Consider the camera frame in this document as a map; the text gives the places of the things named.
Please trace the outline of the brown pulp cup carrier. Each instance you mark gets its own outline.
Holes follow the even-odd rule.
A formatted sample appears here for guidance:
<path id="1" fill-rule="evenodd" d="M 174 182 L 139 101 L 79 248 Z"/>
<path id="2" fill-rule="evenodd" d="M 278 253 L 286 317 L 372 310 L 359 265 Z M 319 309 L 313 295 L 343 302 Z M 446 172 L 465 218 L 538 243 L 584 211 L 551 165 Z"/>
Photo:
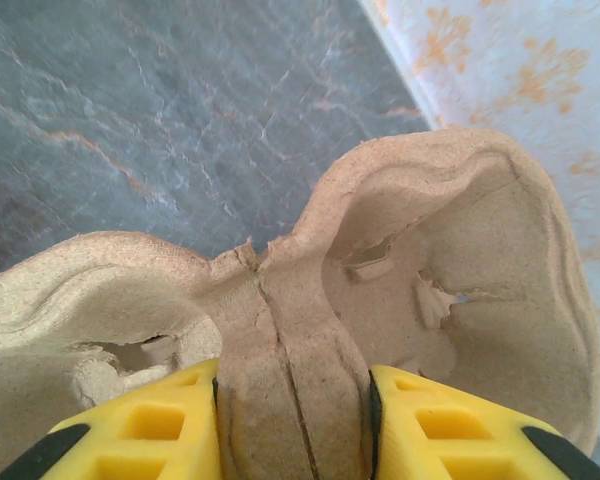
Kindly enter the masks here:
<path id="1" fill-rule="evenodd" d="M 490 130 L 360 144 L 262 253 L 105 231 L 0 273 L 0 472 L 62 420 L 209 359 L 221 480 L 370 480 L 376 365 L 541 420 L 590 459 L 598 436 L 574 234 L 539 163 Z"/>

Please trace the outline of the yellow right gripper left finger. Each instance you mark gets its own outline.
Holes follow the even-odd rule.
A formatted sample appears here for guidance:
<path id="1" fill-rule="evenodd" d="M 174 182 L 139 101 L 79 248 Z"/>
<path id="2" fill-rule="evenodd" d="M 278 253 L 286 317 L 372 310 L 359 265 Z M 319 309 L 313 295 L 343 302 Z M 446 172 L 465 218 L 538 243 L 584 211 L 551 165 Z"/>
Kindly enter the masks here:
<path id="1" fill-rule="evenodd" d="M 62 420 L 0 480 L 221 480 L 217 366 L 202 361 Z"/>

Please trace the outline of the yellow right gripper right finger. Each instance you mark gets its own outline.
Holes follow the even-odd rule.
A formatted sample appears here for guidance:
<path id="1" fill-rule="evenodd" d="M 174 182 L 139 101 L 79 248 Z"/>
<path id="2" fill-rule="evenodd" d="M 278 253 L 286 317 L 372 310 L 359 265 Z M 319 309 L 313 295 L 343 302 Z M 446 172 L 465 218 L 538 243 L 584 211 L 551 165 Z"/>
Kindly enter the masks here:
<path id="1" fill-rule="evenodd" d="M 370 480 L 600 480 L 541 420 L 394 367 L 370 378 Z"/>

